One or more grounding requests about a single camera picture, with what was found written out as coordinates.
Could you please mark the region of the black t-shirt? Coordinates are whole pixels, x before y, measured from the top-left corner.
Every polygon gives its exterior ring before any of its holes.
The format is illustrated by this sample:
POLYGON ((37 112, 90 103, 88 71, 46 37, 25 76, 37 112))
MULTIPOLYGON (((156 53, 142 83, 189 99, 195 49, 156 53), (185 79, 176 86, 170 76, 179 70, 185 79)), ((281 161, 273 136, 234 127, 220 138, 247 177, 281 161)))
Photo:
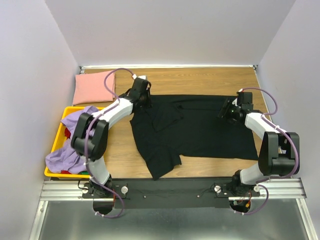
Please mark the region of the black t-shirt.
POLYGON ((130 121, 136 148, 154 180, 181 165, 180 156, 258 160, 254 136, 218 117, 224 95, 152 95, 130 121))

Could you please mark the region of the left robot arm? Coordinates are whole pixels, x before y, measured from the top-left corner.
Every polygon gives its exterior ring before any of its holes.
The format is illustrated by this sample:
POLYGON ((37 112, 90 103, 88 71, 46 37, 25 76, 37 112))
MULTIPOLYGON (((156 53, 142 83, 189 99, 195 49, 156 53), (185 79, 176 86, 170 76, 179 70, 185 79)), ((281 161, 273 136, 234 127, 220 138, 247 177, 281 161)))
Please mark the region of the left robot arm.
POLYGON ((78 118, 70 145, 84 158, 90 186, 101 198, 115 196, 112 177, 104 160, 109 130, 135 111, 152 105, 151 86, 147 76, 133 75, 132 87, 121 94, 114 103, 98 112, 82 113, 78 118))

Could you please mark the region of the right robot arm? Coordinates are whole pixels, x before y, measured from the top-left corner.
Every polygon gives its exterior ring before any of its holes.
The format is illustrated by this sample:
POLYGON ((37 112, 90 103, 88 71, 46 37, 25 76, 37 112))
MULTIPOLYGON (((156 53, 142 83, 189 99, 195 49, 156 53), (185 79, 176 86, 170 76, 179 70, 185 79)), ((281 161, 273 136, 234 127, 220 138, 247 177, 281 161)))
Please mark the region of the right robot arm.
POLYGON ((252 130, 261 140, 258 162, 238 170, 230 182, 216 183, 214 191, 218 197, 244 197, 259 192, 259 183, 270 179, 287 179, 300 170, 300 137, 275 125, 267 113, 254 109, 252 88, 242 88, 235 100, 227 99, 219 118, 231 123, 241 123, 252 130))

